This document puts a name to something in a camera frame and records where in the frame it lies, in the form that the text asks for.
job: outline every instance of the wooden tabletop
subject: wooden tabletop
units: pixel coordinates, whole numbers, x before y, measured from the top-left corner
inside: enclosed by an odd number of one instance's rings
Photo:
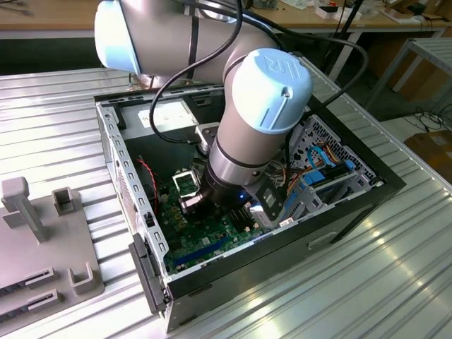
[[[273,22],[282,25],[286,28],[336,28],[338,25],[338,21],[335,19],[323,19],[317,14],[315,14],[315,8],[308,7],[303,11],[300,11],[298,8],[295,8],[291,5],[284,4],[279,1],[278,7],[276,10],[264,10],[264,9],[255,9],[254,10],[260,16],[263,16]],[[448,27],[452,25],[452,23],[446,23],[442,20],[433,20],[433,27]],[[370,19],[359,19],[354,20],[351,27],[362,27],[362,28],[419,28],[420,30],[426,30],[427,26],[430,28],[430,23],[423,23],[422,29],[421,24],[413,23],[413,24],[404,24],[391,20],[384,14],[378,13],[373,18]]]
[[[0,30],[93,30],[98,0],[28,0],[33,16],[0,8]]]
[[[92,30],[98,0],[28,0],[27,9],[33,16],[6,11],[0,8],[0,30]],[[8,5],[11,8],[22,8]],[[280,2],[278,9],[258,10],[256,12],[287,28],[335,28],[336,20],[325,20],[314,13],[313,8],[303,11]],[[423,24],[423,30],[429,24]],[[433,21],[434,27],[446,27],[450,23]],[[363,28],[416,28],[420,23],[400,25],[383,14],[371,19],[356,20],[352,27]]]

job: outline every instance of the ur logo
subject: ur logo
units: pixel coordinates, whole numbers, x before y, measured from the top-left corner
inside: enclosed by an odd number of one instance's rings
[[[292,79],[300,79],[298,73],[297,64],[295,60],[291,59],[274,59],[269,56],[264,56],[266,60],[266,66],[269,71],[279,74],[285,74]]]

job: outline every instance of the metal table leg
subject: metal table leg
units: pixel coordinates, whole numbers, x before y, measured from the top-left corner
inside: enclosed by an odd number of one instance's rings
[[[388,69],[386,69],[386,71],[380,78],[379,82],[376,83],[375,88],[372,90],[372,94],[371,94],[370,98],[367,100],[366,104],[364,105],[364,108],[366,110],[369,110],[371,105],[374,103],[375,99],[379,96],[381,90],[383,90],[385,84],[389,81],[391,76],[396,71],[398,65],[405,58],[406,54],[408,53],[408,50],[410,49],[410,44],[411,44],[411,39],[408,39],[405,42],[405,44],[403,44],[402,48],[400,49],[397,56],[394,58],[393,62],[391,62],[391,65],[389,65]]]
[[[432,39],[441,37],[444,32],[446,32],[446,29],[438,30],[432,35]],[[416,71],[416,68],[420,65],[423,58],[421,56],[416,56],[416,59],[411,63],[410,67],[406,70],[406,72],[402,75],[400,80],[396,83],[396,85],[393,88],[394,92],[398,92],[403,85],[407,82],[408,78],[411,77],[411,75]]]
[[[452,97],[452,85],[449,85],[444,94],[434,103],[432,107],[432,112],[438,114],[441,111],[441,108],[446,104],[446,102],[449,101],[451,97]]]
[[[347,40],[349,42],[353,42],[355,44],[358,41],[359,37],[361,36],[361,33],[362,32],[354,32],[354,33],[350,34],[350,36],[348,37]],[[344,68],[345,62],[347,62],[348,57],[352,53],[352,50],[353,50],[353,48],[351,48],[349,46],[344,46],[342,48],[342,52],[339,54],[338,60],[334,63],[334,66],[331,69],[330,74],[328,75],[328,77],[332,81],[336,81],[336,79],[338,78],[340,72]]]

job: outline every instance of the aluminum table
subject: aluminum table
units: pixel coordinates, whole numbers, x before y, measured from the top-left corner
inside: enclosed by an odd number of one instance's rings
[[[320,101],[338,88],[308,61]],[[93,95],[124,91],[105,69],[0,78],[0,179],[33,197],[81,192],[105,292],[6,338],[450,338],[452,187],[347,95],[329,106],[407,186],[343,241],[184,327],[150,314],[105,167]]]
[[[442,37],[439,39],[408,39],[400,49],[397,56],[384,72],[379,82],[375,85],[372,95],[367,100],[365,108],[369,109],[377,97],[380,95],[385,84],[397,70],[400,63],[408,55],[409,52],[417,54],[417,58],[410,65],[402,78],[394,87],[394,91],[398,92],[415,69],[419,66],[423,59],[430,61],[436,67],[445,71],[452,76],[452,37]],[[448,89],[432,107],[434,111],[440,109],[444,103],[450,98],[452,88]]]

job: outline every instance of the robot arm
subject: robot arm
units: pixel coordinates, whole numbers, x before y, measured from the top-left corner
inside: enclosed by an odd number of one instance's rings
[[[105,66],[164,76],[211,54],[233,30],[224,22],[185,16],[182,5],[169,0],[103,1],[95,19],[97,53]],[[188,74],[224,83],[226,97],[197,201],[233,207],[250,194],[271,220],[282,204],[263,173],[302,117],[313,88],[299,60],[274,47],[267,34],[244,25],[226,51]]]

